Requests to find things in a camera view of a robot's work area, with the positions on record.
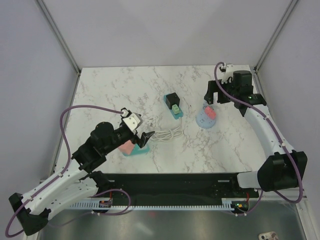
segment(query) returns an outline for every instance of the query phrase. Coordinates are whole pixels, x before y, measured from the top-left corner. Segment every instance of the white coiled cable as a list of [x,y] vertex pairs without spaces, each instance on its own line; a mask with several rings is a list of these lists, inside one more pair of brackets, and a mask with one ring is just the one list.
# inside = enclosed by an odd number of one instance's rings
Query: white coiled cable
[[175,138],[180,137],[184,132],[182,130],[182,119],[179,117],[179,125],[172,129],[163,129],[155,131],[151,140],[154,142],[170,142]]

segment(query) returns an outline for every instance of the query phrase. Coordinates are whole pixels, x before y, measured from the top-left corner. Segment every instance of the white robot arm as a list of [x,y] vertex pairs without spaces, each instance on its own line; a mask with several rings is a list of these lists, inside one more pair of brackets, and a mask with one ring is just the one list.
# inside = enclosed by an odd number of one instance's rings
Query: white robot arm
[[[219,69],[224,73],[220,80],[217,78],[219,65],[222,65]],[[234,106],[253,128],[266,157],[258,171],[241,172],[237,175],[239,186],[244,189],[262,189],[265,192],[298,186],[301,188],[307,156],[303,151],[296,152],[286,141],[272,119],[265,99],[261,94],[253,92],[251,72],[235,70],[233,65],[220,62],[215,67],[214,77],[215,80],[208,82],[204,100],[213,104],[214,93],[217,93],[217,103],[234,102]]]
[[106,161],[106,155],[127,141],[143,148],[154,131],[138,137],[143,123],[137,113],[123,108],[121,123],[114,129],[109,122],[99,123],[87,141],[72,154],[67,169],[61,168],[39,186],[24,194],[14,193],[9,201],[27,236],[37,233],[50,219],[81,199],[109,189],[109,181],[94,171]]

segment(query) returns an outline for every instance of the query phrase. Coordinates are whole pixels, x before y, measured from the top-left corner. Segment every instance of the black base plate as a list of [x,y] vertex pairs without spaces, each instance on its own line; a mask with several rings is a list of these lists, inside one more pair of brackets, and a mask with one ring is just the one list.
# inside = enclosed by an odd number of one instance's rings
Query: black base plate
[[[238,173],[108,174],[111,189],[123,189],[132,206],[221,205],[223,198],[258,198],[253,188],[240,188]],[[112,193],[113,206],[128,204],[126,195]]]

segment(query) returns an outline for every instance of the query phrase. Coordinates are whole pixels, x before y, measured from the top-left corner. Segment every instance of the white wall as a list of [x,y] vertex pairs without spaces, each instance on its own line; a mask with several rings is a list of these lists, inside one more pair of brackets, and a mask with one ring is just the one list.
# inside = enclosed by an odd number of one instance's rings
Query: white wall
[[320,1],[299,1],[259,75],[275,121],[308,156],[303,186],[320,223]]
[[[0,3],[0,239],[8,197],[48,176],[76,73],[34,0]],[[20,230],[16,221],[11,233]]]
[[254,65],[290,0],[44,0],[81,67]]

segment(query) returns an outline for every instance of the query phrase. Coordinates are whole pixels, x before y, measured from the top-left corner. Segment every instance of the white marble surface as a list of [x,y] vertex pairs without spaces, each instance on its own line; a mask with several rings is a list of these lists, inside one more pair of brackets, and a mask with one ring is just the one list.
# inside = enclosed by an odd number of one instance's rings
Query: white marble surface
[[[249,70],[247,65],[237,66]],[[183,136],[170,143],[149,142],[150,152],[125,157],[119,150],[107,156],[98,170],[106,173],[223,173],[258,170],[265,161],[255,132],[233,103],[216,104],[217,122],[211,129],[198,127],[200,111],[213,77],[214,66],[150,66],[84,68],[73,105],[97,105],[142,114],[139,132],[172,128],[179,123],[163,101],[165,94],[180,97]],[[74,109],[66,135],[75,152],[100,122],[119,126],[120,116],[96,109]],[[57,168],[67,161],[62,146]]]

